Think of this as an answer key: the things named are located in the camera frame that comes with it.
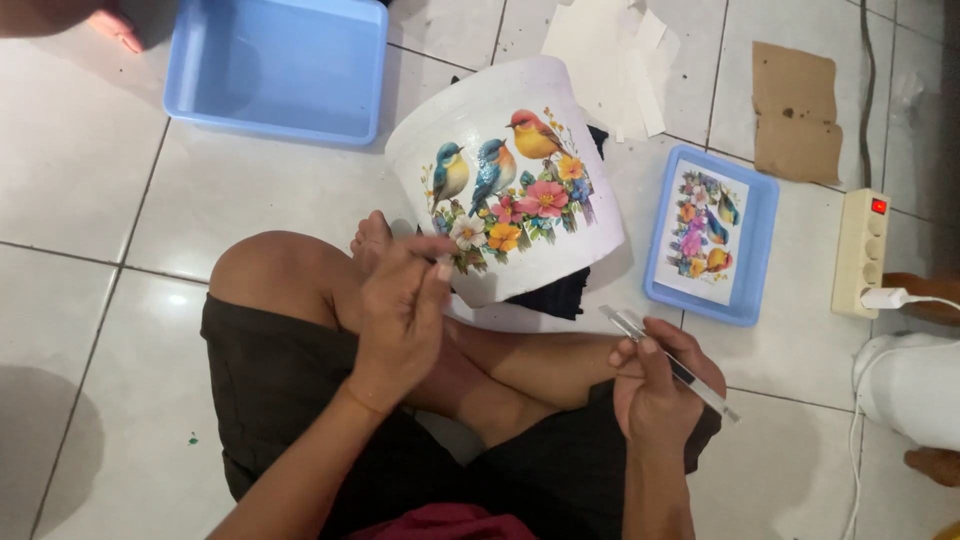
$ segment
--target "brown cardboard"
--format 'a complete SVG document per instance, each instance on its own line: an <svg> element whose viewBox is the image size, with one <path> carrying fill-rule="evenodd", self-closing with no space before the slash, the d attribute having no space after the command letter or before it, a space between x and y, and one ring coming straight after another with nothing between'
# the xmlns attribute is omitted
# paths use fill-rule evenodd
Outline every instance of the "brown cardboard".
<svg viewBox="0 0 960 540"><path fill-rule="evenodd" d="M839 184L836 62L754 41L756 170L796 182Z"/></svg>

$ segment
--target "foot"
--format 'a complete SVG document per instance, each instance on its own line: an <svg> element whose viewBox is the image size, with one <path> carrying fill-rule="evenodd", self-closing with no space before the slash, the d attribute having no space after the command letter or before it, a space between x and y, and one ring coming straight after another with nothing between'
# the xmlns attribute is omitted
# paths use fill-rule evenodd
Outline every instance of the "foot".
<svg viewBox="0 0 960 540"><path fill-rule="evenodd" d="M374 210L370 217L360 222L357 226L357 234L350 242L353 260L360 265L360 270L369 276L393 241L394 234L390 232L387 218L383 216L382 211Z"/></svg>
<svg viewBox="0 0 960 540"><path fill-rule="evenodd" d="M108 6L97 10L86 20L97 32L117 39L133 53L143 52L143 43L136 36L133 23L119 9L108 2Z"/></svg>

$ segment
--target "power strip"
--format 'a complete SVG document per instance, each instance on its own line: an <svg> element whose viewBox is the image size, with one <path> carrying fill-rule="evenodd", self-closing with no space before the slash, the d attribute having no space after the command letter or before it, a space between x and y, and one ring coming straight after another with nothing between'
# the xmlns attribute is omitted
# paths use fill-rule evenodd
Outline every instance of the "power strip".
<svg viewBox="0 0 960 540"><path fill-rule="evenodd" d="M876 319L879 309L860 302L863 293L882 286L890 198L872 189L844 195L830 309L848 317Z"/></svg>

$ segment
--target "white flower pot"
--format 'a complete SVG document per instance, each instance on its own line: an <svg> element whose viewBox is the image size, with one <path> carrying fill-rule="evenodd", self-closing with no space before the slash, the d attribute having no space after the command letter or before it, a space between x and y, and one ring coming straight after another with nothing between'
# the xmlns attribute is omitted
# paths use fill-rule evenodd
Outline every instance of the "white flower pot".
<svg viewBox="0 0 960 540"><path fill-rule="evenodd" d="M440 92L400 123L386 155L423 230L461 249L453 288L471 307L554 282L624 241L556 58L489 67Z"/></svg>

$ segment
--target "person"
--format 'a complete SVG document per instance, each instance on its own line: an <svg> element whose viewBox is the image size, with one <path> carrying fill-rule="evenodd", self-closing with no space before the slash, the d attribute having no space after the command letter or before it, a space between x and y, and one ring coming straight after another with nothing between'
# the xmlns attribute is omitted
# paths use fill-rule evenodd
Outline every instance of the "person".
<svg viewBox="0 0 960 540"><path fill-rule="evenodd" d="M51 36L83 21L131 52L143 52L119 0L0 0L0 37Z"/></svg>
<svg viewBox="0 0 960 540"><path fill-rule="evenodd" d="M214 405L238 505L224 538L692 538L684 474L720 418L664 349L721 395L697 341L511 334L444 317L447 238L363 220L353 258L271 232L217 261L204 305ZM404 407L474 430L458 464Z"/></svg>

